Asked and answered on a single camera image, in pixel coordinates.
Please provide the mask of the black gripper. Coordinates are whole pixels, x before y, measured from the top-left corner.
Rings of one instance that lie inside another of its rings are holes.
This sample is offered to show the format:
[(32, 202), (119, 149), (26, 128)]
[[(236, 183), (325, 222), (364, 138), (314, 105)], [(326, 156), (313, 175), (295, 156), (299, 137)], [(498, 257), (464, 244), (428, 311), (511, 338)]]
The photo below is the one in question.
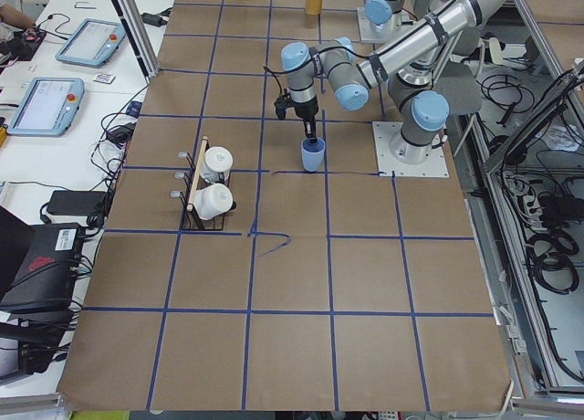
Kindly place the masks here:
[(276, 116), (281, 121), (286, 118), (287, 109), (293, 108), (296, 115), (303, 121), (305, 137), (310, 142), (317, 141), (315, 116), (318, 113), (318, 100), (316, 97), (305, 102), (295, 102), (286, 89), (276, 98), (274, 106)]

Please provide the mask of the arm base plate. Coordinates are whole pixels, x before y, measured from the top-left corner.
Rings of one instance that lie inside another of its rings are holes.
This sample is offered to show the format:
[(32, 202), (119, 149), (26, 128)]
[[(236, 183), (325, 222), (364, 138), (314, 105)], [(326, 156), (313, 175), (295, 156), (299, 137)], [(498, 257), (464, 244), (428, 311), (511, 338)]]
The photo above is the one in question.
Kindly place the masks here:
[(410, 16), (406, 12), (393, 13), (387, 10), (357, 9), (360, 41), (366, 43), (387, 43), (402, 28), (412, 24)]
[(439, 134), (425, 146), (413, 146), (402, 138), (402, 123), (372, 123), (378, 174), (385, 177), (448, 178)]

